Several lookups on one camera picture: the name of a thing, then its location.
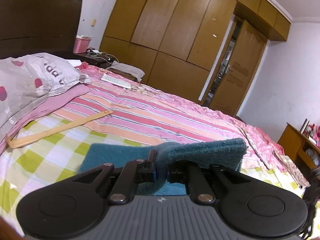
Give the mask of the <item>wooden side shelf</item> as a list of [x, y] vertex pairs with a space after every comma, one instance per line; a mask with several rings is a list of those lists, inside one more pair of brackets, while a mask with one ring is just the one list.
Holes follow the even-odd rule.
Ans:
[[319, 168], [319, 148], [299, 130], [287, 123], [278, 144], [284, 149], [307, 180], [312, 177], [312, 172]]

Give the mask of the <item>dark wooden headboard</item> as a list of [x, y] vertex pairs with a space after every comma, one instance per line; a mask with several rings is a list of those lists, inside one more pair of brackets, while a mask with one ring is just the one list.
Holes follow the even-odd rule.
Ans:
[[1, 58], [72, 51], [82, 0], [1, 0]]

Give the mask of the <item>white paper sheet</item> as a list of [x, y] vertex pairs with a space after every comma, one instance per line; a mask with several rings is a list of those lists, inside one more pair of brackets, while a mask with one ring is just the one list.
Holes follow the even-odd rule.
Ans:
[[111, 83], [115, 86], [119, 86], [125, 89], [131, 89], [131, 84], [129, 82], [123, 81], [121, 79], [109, 76], [107, 74], [103, 74], [103, 76], [101, 77], [101, 81], [105, 81], [108, 83]]

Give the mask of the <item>pink striped quilt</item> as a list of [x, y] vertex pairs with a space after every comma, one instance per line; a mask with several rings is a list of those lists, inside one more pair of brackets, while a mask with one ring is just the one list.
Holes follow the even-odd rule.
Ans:
[[262, 130], [140, 83], [133, 82], [130, 89], [117, 87], [101, 79], [104, 70], [87, 63], [79, 68], [92, 79], [89, 91], [55, 114], [63, 123], [106, 109], [112, 114], [53, 136], [55, 150], [67, 152], [65, 176], [78, 169], [93, 143], [153, 146], [240, 138], [247, 145], [242, 172], [289, 190], [309, 185], [283, 148]]

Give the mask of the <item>wooden wardrobe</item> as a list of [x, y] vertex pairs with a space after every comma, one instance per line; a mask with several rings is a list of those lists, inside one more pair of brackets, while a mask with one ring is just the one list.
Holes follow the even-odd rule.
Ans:
[[142, 83], [198, 101], [235, 15], [271, 41], [288, 37], [267, 0], [117, 0], [100, 50], [143, 70]]

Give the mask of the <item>wooden room door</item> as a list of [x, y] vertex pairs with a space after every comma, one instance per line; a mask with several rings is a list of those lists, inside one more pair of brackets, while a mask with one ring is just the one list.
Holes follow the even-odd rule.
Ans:
[[210, 109], [235, 116], [247, 94], [263, 55], [267, 38], [244, 21], [226, 72], [219, 84]]

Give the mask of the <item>teal fuzzy sweater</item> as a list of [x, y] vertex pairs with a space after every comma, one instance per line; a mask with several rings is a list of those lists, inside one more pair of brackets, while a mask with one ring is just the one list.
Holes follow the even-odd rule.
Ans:
[[193, 144], [165, 142], [141, 147], [94, 143], [89, 147], [77, 173], [80, 174], [104, 163], [112, 163], [115, 168], [123, 167], [129, 161], [147, 159], [151, 150], [157, 152], [157, 179], [155, 183], [140, 184], [137, 193], [144, 196], [172, 196], [185, 195], [186, 190], [182, 184], [167, 182], [169, 165], [176, 161], [187, 160], [197, 163], [201, 168], [219, 164], [239, 171], [243, 156], [247, 152], [247, 145], [241, 138]]

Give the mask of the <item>dark bedside table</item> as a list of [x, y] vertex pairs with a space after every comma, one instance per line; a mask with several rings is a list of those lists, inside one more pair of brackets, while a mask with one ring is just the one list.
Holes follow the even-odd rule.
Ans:
[[73, 56], [81, 62], [87, 62], [90, 65], [103, 69], [111, 67], [114, 62], [119, 62], [112, 54], [93, 49], [88, 49], [85, 53], [73, 53]]

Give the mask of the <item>pink floral bedding pile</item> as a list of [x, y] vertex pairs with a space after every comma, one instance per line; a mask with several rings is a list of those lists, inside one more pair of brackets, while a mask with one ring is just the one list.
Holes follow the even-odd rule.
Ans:
[[319, 148], [319, 125], [311, 124], [308, 125], [305, 129], [303, 134]]

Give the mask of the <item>pink pillow underlay cloth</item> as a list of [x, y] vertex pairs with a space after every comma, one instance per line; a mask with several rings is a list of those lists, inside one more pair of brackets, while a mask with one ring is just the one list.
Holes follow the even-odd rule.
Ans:
[[[41, 96], [23, 107], [9, 95], [8, 86], [1, 83], [1, 153], [3, 153], [7, 147], [4, 139], [6, 135], [13, 137], [29, 122], [53, 113], [74, 98], [88, 92], [89, 88], [86, 85], [74, 85], [60, 95], [49, 97]], [[16, 104], [9, 106], [9, 102], [16, 102]]]

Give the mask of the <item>pink plastic basket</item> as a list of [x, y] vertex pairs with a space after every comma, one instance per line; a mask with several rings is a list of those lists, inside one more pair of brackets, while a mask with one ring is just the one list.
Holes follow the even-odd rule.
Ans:
[[92, 39], [92, 36], [77, 35], [75, 39], [73, 53], [75, 54], [85, 53], [89, 47], [91, 39]]

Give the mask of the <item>folded grey cloth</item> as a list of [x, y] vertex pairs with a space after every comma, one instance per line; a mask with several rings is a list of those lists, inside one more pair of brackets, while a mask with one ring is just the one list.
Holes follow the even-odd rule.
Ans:
[[135, 77], [138, 82], [142, 80], [142, 78], [145, 75], [145, 72], [139, 68], [136, 68], [132, 65], [124, 64], [124, 63], [119, 63], [117, 61], [113, 61], [110, 67], [106, 68], [109, 71], [116, 70], [118, 72], [122, 72], [125, 74], [130, 74], [131, 76]]

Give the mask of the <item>grey patterned pillow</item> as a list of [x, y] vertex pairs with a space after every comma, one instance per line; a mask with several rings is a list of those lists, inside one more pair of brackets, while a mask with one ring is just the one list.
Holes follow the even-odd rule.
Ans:
[[1, 134], [48, 97], [67, 92], [80, 83], [91, 83], [67, 60], [48, 53], [36, 53], [1, 60]]

